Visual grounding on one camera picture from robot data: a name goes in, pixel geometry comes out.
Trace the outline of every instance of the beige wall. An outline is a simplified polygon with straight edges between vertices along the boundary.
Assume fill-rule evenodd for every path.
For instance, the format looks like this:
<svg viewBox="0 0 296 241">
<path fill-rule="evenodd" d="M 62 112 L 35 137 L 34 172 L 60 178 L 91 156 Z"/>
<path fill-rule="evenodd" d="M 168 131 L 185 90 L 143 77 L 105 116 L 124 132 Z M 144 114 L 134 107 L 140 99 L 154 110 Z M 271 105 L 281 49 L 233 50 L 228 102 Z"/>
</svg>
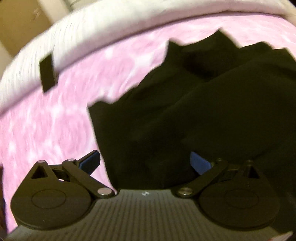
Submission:
<svg viewBox="0 0 296 241">
<path fill-rule="evenodd" d="M 69 14 L 69 10 L 63 0 L 38 0 L 41 8 L 52 23 Z"/>
<path fill-rule="evenodd" d="M 11 62 L 12 58 L 0 42 L 0 79 L 6 66 Z"/>
</svg>

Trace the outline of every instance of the pink marbled fabric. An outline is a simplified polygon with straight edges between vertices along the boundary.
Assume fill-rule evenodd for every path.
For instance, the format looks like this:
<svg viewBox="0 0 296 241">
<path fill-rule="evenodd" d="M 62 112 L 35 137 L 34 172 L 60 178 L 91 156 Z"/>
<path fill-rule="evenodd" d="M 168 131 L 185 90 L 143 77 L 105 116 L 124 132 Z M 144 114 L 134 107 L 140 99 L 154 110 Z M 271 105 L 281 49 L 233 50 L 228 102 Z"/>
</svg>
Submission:
<svg viewBox="0 0 296 241">
<path fill-rule="evenodd" d="M 101 99 L 115 101 L 137 85 L 163 61 L 169 38 L 196 42 L 221 27 L 241 46 L 266 41 L 276 48 L 287 47 L 296 56 L 296 27 L 280 17 L 251 13 L 198 17 L 93 52 L 65 69 L 50 92 L 43 95 L 38 88 L 1 116 L 0 160 L 9 231 L 16 227 L 10 200 L 37 160 L 60 164 L 98 149 L 88 105 Z M 110 186 L 103 162 L 92 176 Z"/>
</svg>

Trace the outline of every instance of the black fabric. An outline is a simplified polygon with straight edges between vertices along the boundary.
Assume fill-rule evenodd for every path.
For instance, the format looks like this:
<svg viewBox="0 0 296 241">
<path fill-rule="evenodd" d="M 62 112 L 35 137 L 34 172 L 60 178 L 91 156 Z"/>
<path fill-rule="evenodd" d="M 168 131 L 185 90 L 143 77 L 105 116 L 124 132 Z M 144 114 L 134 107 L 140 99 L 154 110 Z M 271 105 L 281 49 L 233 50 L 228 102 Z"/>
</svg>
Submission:
<svg viewBox="0 0 296 241">
<path fill-rule="evenodd" d="M 295 80 L 288 51 L 263 42 L 238 48 L 221 31 L 187 46 L 169 42 L 164 62 L 139 86 L 89 108 L 111 183 L 189 182 L 198 176 L 189 163 L 194 151 L 209 161 L 253 159 L 282 184 L 281 195 L 295 192 L 278 175 L 296 156 Z"/>
</svg>

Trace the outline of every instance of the black garment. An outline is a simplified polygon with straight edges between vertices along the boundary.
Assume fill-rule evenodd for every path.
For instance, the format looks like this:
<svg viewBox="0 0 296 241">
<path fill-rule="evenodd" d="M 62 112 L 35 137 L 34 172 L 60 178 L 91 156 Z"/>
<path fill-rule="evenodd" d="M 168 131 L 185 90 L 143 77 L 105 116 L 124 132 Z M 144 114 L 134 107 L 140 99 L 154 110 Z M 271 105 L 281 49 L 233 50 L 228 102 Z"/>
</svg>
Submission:
<svg viewBox="0 0 296 241">
<path fill-rule="evenodd" d="M 238 48 L 217 31 L 169 42 L 164 62 L 117 102 L 89 108 L 115 188 L 159 189 L 197 177 L 191 151 L 208 161 L 252 159 L 284 195 L 279 173 L 296 158 L 296 63 L 266 43 Z"/>
</svg>

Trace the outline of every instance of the black cloth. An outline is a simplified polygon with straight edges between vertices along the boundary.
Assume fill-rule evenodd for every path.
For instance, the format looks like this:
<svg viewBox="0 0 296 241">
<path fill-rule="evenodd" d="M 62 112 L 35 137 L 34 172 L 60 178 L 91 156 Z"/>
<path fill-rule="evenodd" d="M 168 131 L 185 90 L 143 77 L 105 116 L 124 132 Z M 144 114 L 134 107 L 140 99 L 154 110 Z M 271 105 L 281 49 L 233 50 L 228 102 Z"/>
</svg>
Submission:
<svg viewBox="0 0 296 241">
<path fill-rule="evenodd" d="M 208 161 L 252 159 L 284 187 L 280 195 L 296 191 L 287 175 L 296 158 L 296 63 L 286 49 L 238 48 L 221 31 L 186 46 L 169 42 L 164 62 L 137 87 L 89 113 L 115 188 L 189 182 L 198 176 L 194 151 Z"/>
</svg>

